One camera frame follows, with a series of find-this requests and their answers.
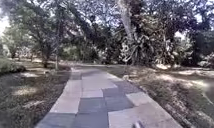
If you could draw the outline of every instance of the dirt ground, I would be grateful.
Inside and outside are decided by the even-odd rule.
[[[60,96],[70,76],[68,67],[56,73],[39,63],[19,63],[28,71],[0,77],[0,128],[33,128]]]
[[[184,128],[214,128],[214,71],[202,68],[79,65],[99,68],[139,86]]]

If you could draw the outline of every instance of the tree trunk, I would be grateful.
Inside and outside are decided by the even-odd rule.
[[[130,19],[129,3],[127,0],[116,0],[129,43],[133,43],[133,31]]]

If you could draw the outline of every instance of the grass verge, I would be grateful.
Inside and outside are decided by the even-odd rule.
[[[0,77],[0,128],[34,128],[61,95],[69,68],[59,72],[40,63],[18,62],[26,72]]]

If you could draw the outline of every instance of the paved path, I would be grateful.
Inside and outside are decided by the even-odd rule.
[[[72,71],[64,92],[36,128],[182,128],[147,94],[97,69]]]

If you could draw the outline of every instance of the bush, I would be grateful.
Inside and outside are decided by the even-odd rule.
[[[25,67],[22,65],[18,65],[11,60],[0,57],[0,75],[6,73],[16,73],[25,71]]]

